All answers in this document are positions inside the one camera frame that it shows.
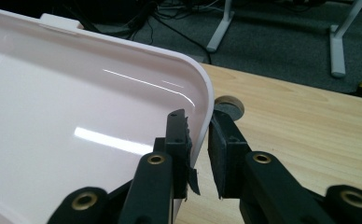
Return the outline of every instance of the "screw hole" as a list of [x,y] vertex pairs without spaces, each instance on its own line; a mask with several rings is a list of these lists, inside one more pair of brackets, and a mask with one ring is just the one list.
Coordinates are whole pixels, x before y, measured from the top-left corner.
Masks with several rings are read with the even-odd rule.
[[358,192],[344,190],[341,192],[341,198],[354,207],[362,208],[362,194]]
[[80,193],[74,200],[71,206],[74,210],[82,211],[94,206],[97,202],[97,195],[93,192]]
[[257,161],[257,162],[263,163],[263,164],[266,164],[266,163],[269,163],[272,161],[272,159],[265,154],[255,154],[253,158],[254,158],[254,161]]
[[161,164],[162,162],[164,162],[164,160],[164,157],[161,155],[152,155],[148,157],[148,162],[153,165]]

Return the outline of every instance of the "light wood surface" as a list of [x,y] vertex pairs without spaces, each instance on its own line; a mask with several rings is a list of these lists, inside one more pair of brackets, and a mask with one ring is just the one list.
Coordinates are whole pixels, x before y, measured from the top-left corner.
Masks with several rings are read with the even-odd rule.
[[[303,187],[321,195],[332,185],[362,189],[362,99],[203,67],[216,97],[232,95],[244,103],[236,124],[253,150],[270,152]],[[243,223],[238,200],[218,199],[206,140],[195,168],[202,196],[189,191],[175,223]]]

